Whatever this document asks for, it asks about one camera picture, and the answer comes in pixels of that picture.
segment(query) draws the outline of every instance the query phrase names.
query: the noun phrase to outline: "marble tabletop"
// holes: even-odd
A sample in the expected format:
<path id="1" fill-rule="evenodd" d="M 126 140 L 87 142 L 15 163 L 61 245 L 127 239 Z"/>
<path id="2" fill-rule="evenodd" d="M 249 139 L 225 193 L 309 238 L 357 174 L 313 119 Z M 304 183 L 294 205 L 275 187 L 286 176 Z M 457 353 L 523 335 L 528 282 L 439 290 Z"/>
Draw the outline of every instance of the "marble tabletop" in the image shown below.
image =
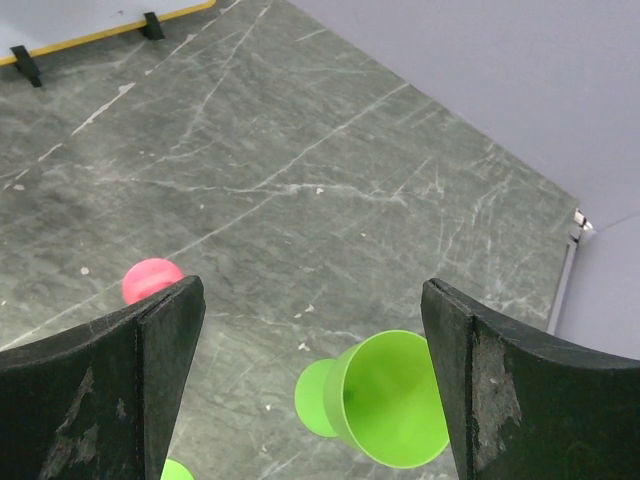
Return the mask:
<path id="1" fill-rule="evenodd" d="M 453 479 L 305 430 L 311 362 L 421 331 L 440 277 L 546 326 L 577 202 L 283 0 L 220 2 L 0 69 L 0 348 L 122 307 L 135 262 L 202 277 L 170 455 L 198 479 Z"/>

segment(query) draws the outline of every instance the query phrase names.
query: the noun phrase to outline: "black bracket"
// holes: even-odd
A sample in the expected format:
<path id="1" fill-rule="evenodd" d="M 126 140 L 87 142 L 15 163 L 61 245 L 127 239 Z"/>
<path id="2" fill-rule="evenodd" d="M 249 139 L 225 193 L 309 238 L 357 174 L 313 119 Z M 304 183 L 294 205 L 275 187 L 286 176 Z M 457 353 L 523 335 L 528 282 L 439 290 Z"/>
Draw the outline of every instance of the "black bracket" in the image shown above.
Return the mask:
<path id="1" fill-rule="evenodd" d="M 140 29 L 142 34 L 149 40 L 164 40 L 164 32 L 162 31 L 160 21 L 156 14 L 154 12 L 145 13 L 144 19 L 147 21 L 147 24 Z"/>
<path id="2" fill-rule="evenodd" d="M 24 45 L 18 45 L 17 47 L 11 47 L 11 51 L 16 57 L 16 63 L 14 65 L 18 69 L 22 75 L 25 76 L 31 85 L 38 88 L 42 86 L 42 81 L 40 80 L 40 69 L 36 62 L 33 61 L 31 55 L 24 47 Z"/>

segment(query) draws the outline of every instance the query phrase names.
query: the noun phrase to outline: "yellow edge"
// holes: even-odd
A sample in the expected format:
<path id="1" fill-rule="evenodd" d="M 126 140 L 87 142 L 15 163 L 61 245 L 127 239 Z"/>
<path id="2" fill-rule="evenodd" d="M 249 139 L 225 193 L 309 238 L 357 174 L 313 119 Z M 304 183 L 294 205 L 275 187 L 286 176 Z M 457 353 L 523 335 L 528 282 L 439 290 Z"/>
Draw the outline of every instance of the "yellow edge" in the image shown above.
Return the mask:
<path id="1" fill-rule="evenodd" d="M 189 13 L 199 12 L 200 10 L 206 10 L 207 8 L 213 7 L 215 3 L 216 3 L 216 0 L 208 0 L 206 3 L 203 3 L 201 5 L 183 8 L 182 10 L 178 10 L 173 13 L 167 13 L 166 15 L 160 15 L 158 16 L 158 20 L 160 20 L 161 22 L 164 22 L 171 18 L 181 17 Z M 58 50 L 64 50 L 65 48 L 77 47 L 78 45 L 82 45 L 83 43 L 89 43 L 89 42 L 93 42 L 94 40 L 100 40 L 101 38 L 111 37 L 113 35 L 118 35 L 124 32 L 130 32 L 131 30 L 142 28 L 145 25 L 146 25 L 146 22 L 144 20 L 141 20 L 139 22 L 129 23 L 127 25 L 112 28 L 110 30 L 105 30 L 103 32 L 92 33 L 91 35 L 86 35 L 84 37 L 75 38 L 73 40 L 67 40 L 66 42 L 56 43 L 55 45 L 50 45 L 48 47 L 36 48 L 35 50 L 29 51 L 29 54 L 32 57 L 39 57 L 40 55 L 46 55 L 47 53 L 53 53 L 53 52 L 57 52 Z M 13 55 L 10 55 L 8 57 L 0 57 L 0 66 L 9 65 L 10 63 L 14 63 L 15 61 L 16 61 L 16 57 Z"/>

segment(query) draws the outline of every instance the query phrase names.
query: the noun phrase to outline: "pink disc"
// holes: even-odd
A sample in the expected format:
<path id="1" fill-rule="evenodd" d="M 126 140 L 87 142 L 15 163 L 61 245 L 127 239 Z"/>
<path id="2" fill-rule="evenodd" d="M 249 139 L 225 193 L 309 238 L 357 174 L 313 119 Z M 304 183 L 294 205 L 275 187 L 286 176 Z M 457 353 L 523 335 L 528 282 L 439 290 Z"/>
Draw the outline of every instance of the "pink disc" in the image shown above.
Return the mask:
<path id="1" fill-rule="evenodd" d="M 124 276 L 122 296 L 127 305 L 159 292 L 184 278 L 177 265 L 164 258 L 148 258 L 136 263 Z"/>

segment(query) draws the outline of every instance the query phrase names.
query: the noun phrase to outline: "light green object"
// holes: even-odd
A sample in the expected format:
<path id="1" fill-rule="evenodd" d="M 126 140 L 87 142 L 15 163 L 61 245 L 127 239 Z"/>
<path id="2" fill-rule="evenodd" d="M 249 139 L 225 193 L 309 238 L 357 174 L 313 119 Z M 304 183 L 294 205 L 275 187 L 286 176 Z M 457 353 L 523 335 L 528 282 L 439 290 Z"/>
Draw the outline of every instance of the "light green object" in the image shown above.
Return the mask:
<path id="1" fill-rule="evenodd" d="M 187 468 L 176 462 L 175 460 L 171 460 L 167 458 L 167 461 L 164 464 L 164 468 L 162 469 L 162 476 L 160 480 L 194 480 L 193 475 L 189 473 Z"/>
<path id="2" fill-rule="evenodd" d="M 424 465 L 449 444 L 429 347 L 413 332 L 381 332 L 336 360 L 311 364 L 295 405 L 313 433 L 338 436 L 392 468 Z"/>

